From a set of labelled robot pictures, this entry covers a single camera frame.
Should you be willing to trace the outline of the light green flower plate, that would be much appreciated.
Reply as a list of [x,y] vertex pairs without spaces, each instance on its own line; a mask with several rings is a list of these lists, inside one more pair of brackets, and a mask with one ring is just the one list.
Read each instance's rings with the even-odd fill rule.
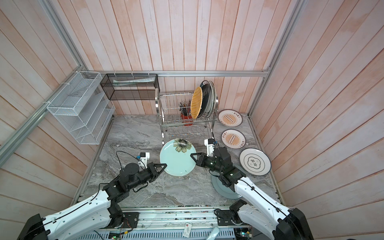
[[165,172],[171,176],[182,177],[196,166],[191,154],[196,153],[194,145],[185,139],[168,141],[160,152],[160,163],[167,164]]

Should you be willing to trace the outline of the silver metal dish rack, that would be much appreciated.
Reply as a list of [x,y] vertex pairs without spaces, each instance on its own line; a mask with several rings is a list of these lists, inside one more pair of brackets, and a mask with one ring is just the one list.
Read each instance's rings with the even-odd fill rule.
[[196,149],[203,149],[204,140],[212,137],[217,120],[218,97],[214,97],[210,104],[213,107],[211,115],[197,119],[192,118],[190,113],[192,97],[193,92],[157,92],[155,103],[163,145],[170,140],[185,139]]

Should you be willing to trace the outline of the yellow woven bamboo tray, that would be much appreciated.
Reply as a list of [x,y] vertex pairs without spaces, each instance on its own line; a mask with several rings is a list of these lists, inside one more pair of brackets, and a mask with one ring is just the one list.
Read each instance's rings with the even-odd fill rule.
[[201,87],[197,87],[194,91],[192,100],[191,100],[191,116],[193,119],[197,119],[201,111],[203,102],[203,90]]

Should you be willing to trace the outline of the cream floral plate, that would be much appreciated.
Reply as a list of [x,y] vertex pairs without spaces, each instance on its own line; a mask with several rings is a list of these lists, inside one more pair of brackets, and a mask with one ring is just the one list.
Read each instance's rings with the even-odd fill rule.
[[214,112],[216,111],[216,106],[217,106],[217,93],[216,93],[216,87],[214,85],[214,83],[212,81],[210,81],[210,84],[211,84],[211,87],[212,87],[212,97],[213,97],[213,104],[212,104],[212,112],[211,112],[211,115],[214,114]]

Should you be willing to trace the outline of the green rim white plate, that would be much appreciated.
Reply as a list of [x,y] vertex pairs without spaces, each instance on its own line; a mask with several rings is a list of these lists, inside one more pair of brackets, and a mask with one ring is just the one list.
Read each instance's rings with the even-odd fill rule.
[[210,94],[209,94],[209,98],[208,98],[208,103],[207,103],[207,106],[206,106],[206,109],[203,113],[203,117],[204,118],[208,118],[211,116],[211,112],[212,112],[212,104],[213,104],[213,97],[212,97],[212,87],[211,87],[211,84],[210,84],[210,81],[203,81],[203,87],[208,85],[209,86],[209,89],[210,89]]

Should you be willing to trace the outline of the dark blue glazed plate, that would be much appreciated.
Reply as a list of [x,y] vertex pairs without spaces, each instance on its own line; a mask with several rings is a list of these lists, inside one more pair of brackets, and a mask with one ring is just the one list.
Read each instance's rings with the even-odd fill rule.
[[208,103],[208,98],[209,98],[209,94],[210,94],[210,89],[209,89],[209,86],[206,85],[203,87],[203,82],[201,83],[200,87],[202,88],[203,90],[203,102],[202,102],[202,107],[201,107],[201,111],[199,113],[199,116],[198,118],[203,118],[203,113],[206,109],[206,106],[207,106],[207,103]]

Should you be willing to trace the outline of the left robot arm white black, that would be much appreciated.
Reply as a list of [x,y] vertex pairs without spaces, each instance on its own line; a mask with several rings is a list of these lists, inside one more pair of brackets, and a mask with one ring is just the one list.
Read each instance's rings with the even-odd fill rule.
[[111,182],[91,197],[55,214],[30,217],[21,230],[20,240],[74,240],[102,228],[124,225],[125,216],[119,203],[134,188],[155,181],[167,164],[149,163],[142,170],[128,164]]

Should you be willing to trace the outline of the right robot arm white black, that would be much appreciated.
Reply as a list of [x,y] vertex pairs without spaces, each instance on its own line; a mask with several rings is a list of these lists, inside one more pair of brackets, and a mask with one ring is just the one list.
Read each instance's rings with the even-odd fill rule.
[[235,167],[227,149],[217,148],[208,156],[192,153],[196,165],[218,173],[218,179],[242,196],[230,206],[231,221],[257,229],[271,240],[312,240],[306,216],[297,208],[290,209],[258,188],[245,173]]

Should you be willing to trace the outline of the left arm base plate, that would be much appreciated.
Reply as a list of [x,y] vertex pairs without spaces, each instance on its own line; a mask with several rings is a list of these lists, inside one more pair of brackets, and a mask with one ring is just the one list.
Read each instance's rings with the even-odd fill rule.
[[124,212],[123,229],[135,229],[138,226],[139,212]]

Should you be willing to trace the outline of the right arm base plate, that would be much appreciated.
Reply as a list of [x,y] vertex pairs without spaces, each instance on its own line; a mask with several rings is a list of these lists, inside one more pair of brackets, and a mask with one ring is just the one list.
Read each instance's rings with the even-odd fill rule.
[[242,224],[235,213],[231,210],[215,209],[214,214],[217,217],[219,226],[233,226]]

